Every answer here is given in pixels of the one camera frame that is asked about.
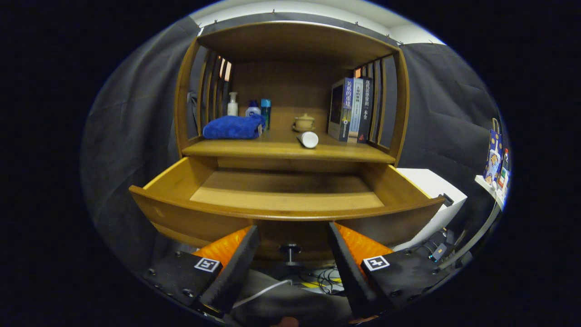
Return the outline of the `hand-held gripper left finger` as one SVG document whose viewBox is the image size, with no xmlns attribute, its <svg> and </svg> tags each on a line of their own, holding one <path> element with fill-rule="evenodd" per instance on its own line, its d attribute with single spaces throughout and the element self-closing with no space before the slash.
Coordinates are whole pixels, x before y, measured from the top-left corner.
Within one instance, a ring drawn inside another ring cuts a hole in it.
<svg viewBox="0 0 581 327">
<path fill-rule="evenodd" d="M 194 253 L 166 255 L 141 275 L 178 303 L 222 318 L 232 310 L 259 245 L 258 227 L 247 226 Z"/>
</svg>

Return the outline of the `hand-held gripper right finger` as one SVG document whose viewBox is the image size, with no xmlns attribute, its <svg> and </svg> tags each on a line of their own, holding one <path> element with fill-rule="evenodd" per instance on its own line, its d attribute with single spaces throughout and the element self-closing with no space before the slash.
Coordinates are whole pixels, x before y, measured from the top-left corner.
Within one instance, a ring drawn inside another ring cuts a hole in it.
<svg viewBox="0 0 581 327">
<path fill-rule="evenodd" d="M 328 223 L 326 229 L 347 300 L 356 318 L 400 310 L 452 273 L 434 262 L 425 247 L 393 251 L 336 222 Z"/>
</svg>

